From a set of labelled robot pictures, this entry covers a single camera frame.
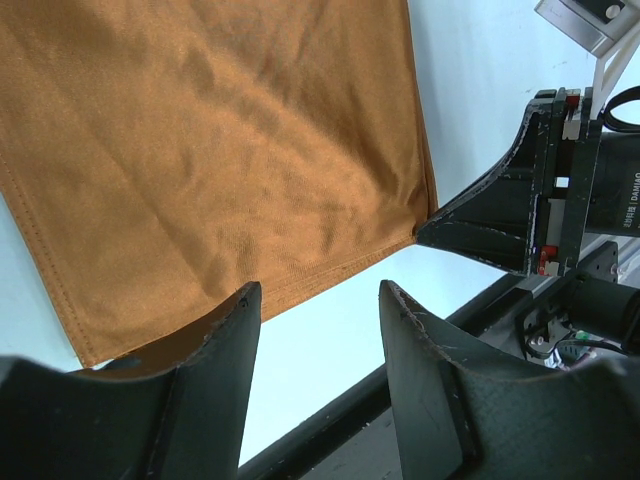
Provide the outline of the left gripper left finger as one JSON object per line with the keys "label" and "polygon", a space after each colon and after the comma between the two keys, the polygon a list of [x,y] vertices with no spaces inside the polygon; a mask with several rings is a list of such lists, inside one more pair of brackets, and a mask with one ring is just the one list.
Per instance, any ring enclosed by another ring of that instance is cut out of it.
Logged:
{"label": "left gripper left finger", "polygon": [[1,360],[5,479],[233,479],[261,324],[250,282],[100,369]]}

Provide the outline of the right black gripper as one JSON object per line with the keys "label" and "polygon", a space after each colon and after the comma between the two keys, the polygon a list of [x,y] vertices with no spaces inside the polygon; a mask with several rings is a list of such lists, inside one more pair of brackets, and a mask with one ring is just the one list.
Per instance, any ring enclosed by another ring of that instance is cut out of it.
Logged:
{"label": "right black gripper", "polygon": [[506,153],[417,230],[417,243],[524,275],[534,219],[530,272],[563,276],[585,234],[637,238],[639,125],[614,109],[638,100],[626,89],[594,119],[590,88],[531,100]]}

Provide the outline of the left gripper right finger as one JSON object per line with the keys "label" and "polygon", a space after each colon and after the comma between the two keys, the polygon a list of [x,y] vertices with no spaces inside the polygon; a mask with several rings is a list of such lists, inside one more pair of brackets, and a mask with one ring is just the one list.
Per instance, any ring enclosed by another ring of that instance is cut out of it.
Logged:
{"label": "left gripper right finger", "polygon": [[492,347],[383,281],[380,326],[407,479],[635,479],[639,363],[552,370]]}

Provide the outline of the orange cloth napkin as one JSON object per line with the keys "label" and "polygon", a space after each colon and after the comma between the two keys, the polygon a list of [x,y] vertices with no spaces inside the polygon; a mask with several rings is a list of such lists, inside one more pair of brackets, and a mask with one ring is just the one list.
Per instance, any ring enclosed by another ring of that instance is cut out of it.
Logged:
{"label": "orange cloth napkin", "polygon": [[5,1],[1,191],[79,360],[271,319],[438,207],[404,1]]}

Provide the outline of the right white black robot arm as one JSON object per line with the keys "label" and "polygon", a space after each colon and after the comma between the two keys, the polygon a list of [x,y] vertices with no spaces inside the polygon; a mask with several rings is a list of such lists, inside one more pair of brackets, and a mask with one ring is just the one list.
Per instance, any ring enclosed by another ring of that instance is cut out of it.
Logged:
{"label": "right white black robot arm", "polygon": [[451,322],[551,368],[639,350],[639,129],[594,102],[538,92],[505,155],[417,232],[505,274]]}

